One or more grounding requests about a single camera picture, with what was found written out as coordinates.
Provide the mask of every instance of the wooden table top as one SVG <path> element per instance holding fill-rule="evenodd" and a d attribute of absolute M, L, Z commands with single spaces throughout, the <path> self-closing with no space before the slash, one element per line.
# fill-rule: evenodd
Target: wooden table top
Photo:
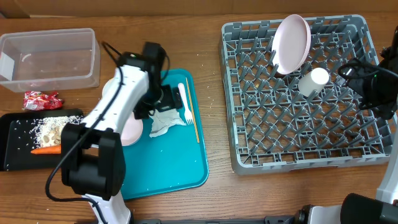
<path fill-rule="evenodd" d="M 398 14 L 362 15 L 369 25 L 376 51 L 390 46 Z M 286 16 L 288 14 L 8 19 L 0 23 L 0 34 L 90 27 L 98 42 L 105 40 L 120 51 L 141 52 L 145 41 L 160 43 L 170 56 L 171 68 L 184 68 L 193 75 L 205 135 L 209 178 L 199 188 L 127 202 L 135 218 L 263 218 L 266 215 L 293 215 L 309 203 L 321 206 L 341 204 L 351 192 L 374 198 L 386 165 L 249 176 L 239 176 L 232 171 L 218 56 L 221 26 L 233 21 Z M 87 113 L 97 104 L 103 85 L 113 75 L 114 63 L 101 49 L 100 86 L 59 91 L 59 97 L 65 99 L 65 108 L 80 108 Z M 0 96 L 0 115 L 21 112 L 23 93 L 13 93 L 0 86 Z M 0 172 L 0 223 L 54 224 L 93 220 L 94 214 L 87 203 L 58 203 L 45 196 L 44 185 L 49 174 L 50 169 Z M 55 176 L 51 191 L 58 197 L 73 196 L 72 190 L 62 185 L 60 173 Z"/>

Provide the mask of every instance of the blue tray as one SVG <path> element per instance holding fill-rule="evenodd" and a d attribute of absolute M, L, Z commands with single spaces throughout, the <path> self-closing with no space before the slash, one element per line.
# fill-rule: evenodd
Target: blue tray
<path fill-rule="evenodd" d="M 193 125 L 175 125 L 166 134 L 150 138 L 153 120 L 143 120 L 140 140 L 123 147 L 126 176 L 121 191 L 125 200 L 199 187 L 208 178 L 205 140 L 192 76 L 184 69 L 170 70 L 164 84 L 173 88 L 183 83 L 187 92 L 185 78 L 188 78 L 200 143 Z M 184 108 L 177 111 L 185 121 Z"/>

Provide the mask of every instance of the chopstick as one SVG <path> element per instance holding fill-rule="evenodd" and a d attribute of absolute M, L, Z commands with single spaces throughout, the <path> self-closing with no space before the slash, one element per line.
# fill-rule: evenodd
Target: chopstick
<path fill-rule="evenodd" d="M 191 104 L 191 111 L 192 111 L 192 117 L 193 117 L 193 125 L 195 127 L 195 133 L 197 134 L 197 142 L 199 143 L 199 135 L 198 135 L 198 128 L 197 128 L 197 121 L 195 119 L 195 114 L 193 112 L 193 105 L 192 105 L 192 99 L 191 99 L 191 91 L 189 90 L 189 84 L 188 84 L 188 78 L 185 78 L 185 81 L 187 82 L 187 89 L 188 89 L 188 97 L 189 97 L 189 102 Z"/>

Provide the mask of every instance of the transparent container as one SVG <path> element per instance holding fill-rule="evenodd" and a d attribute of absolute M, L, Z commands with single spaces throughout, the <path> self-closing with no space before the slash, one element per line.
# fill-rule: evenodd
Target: transparent container
<path fill-rule="evenodd" d="M 45 30 L 0 37 L 0 84 L 14 92 L 100 84 L 100 47 L 92 29 Z"/>

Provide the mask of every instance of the red snack bag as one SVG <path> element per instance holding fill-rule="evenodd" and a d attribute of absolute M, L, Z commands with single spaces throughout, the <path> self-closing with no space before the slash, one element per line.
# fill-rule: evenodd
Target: red snack bag
<path fill-rule="evenodd" d="M 57 98 L 58 93 L 46 95 L 39 91 L 27 91 L 24 98 L 24 109 L 28 110 L 52 110 L 62 107 L 62 100 Z"/>

